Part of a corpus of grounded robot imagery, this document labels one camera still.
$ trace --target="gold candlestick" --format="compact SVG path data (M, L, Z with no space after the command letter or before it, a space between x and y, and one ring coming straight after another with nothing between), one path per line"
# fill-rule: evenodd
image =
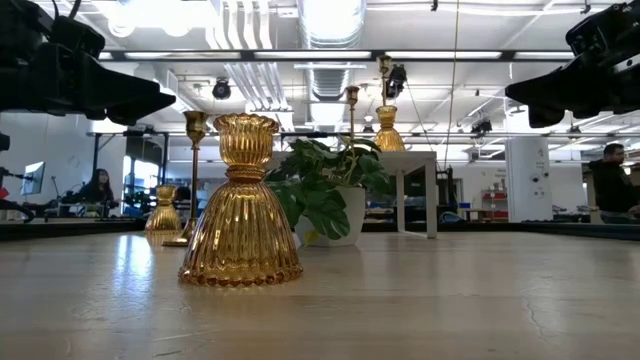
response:
M174 239L163 241L162 246L186 247L198 222L198 151L200 151L200 141L204 139L207 132L207 119L209 119L210 115L202 111L185 111L182 115L187 120L187 136L191 139L191 150L193 151L193 162L191 164L191 214L182 233Z
M356 136L355 133L355 116L354 112L356 111L356 104L358 103L358 91L360 88L357 86L349 86L347 87L347 103L349 103L349 112L351 113L351 140L353 140Z
M393 128L396 121L395 106L387 106L387 80L389 79L389 69L391 68L391 57L382 55L378 57L380 74L382 74L382 106L376 109L378 120L380 121L380 131L373 141L382 151L404 151L404 142L400 134Z
M302 274L291 228L263 182L278 124L247 114L220 116L220 155L229 181L200 216L180 280L198 285L277 284Z
M156 187L158 205L144 226L147 235L171 235L180 231L182 228L180 217L172 204L175 196L176 187L173 185L158 185Z

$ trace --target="computer monitor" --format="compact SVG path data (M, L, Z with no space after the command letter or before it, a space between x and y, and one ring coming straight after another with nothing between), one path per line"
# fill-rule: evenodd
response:
M39 194L42 191L42 179L44 178L44 161L25 166L24 176L20 194Z

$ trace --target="black hair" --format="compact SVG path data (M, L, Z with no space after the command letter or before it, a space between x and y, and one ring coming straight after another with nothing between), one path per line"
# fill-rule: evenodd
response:
M617 143L609 144L604 147L604 154L613 155L618 149L624 150L624 146L622 146L622 144L617 144Z
M176 190L176 200L191 200L191 189L186 186L180 186Z
M96 169L91 176L91 180L87 184L87 186L94 191L99 191L100 189L100 174L107 174L107 182L103 185L103 191L107 195L107 199L113 199L113 191L111 190L111 176L109 176L109 172L105 169Z

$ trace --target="person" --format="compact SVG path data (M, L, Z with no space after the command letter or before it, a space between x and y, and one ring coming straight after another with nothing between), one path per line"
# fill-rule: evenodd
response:
M175 209L180 216L182 222L189 221L191 217L190 211L191 204L191 189L186 186L181 186L176 190Z
M108 215L109 209L118 206L113 197L113 190L111 190L109 173L105 169L96 169L89 183L80 189L78 196L84 202L105 204L105 209L101 212L103 216Z
M606 224L639 224L635 213L640 213L638 195L631 179L620 167L625 160L624 146L609 144L604 148L604 158L592 161L596 192L596 205Z

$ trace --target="white table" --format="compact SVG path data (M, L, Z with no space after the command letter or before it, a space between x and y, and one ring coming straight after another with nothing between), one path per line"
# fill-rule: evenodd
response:
M271 161L267 164L267 168L276 168L289 154L289 152L274 151ZM438 234L436 153L433 151L385 152L380 154L380 163L389 174L396 176L398 232L407 232L404 214L404 174L410 173L420 167L425 168L427 238L435 239Z

